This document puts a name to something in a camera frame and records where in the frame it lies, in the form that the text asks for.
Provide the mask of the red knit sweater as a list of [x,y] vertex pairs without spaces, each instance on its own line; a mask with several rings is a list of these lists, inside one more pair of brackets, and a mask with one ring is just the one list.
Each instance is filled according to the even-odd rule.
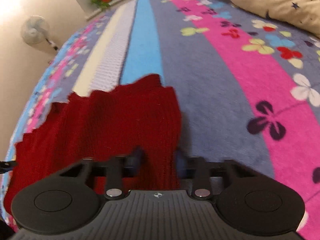
[[84,158],[95,161],[128,155],[140,147],[146,161],[124,189],[175,190],[179,187],[174,153],[181,135],[181,112],[172,87],[157,74],[110,92],[88,97],[72,93],[52,104],[46,121],[23,136],[3,204],[11,210],[23,188]]

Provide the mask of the floral fleece bed blanket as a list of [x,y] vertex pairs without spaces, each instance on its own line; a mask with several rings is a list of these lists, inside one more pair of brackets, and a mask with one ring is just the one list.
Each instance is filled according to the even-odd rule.
[[6,211],[13,168],[2,174],[1,239],[319,239],[319,39],[230,0],[132,0],[77,31],[36,85],[4,161],[16,161],[16,144],[53,103],[152,74],[176,94],[175,153],[260,176],[215,200],[191,198],[178,176],[175,190],[106,200],[104,178],[92,190],[60,177],[65,167]]

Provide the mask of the white standing fan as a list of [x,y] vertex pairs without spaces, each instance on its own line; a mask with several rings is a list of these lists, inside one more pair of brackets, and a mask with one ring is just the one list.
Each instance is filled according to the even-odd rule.
[[28,45],[46,41],[55,51],[59,51],[57,44],[50,38],[49,31],[49,24],[43,17],[32,15],[22,25],[21,37]]

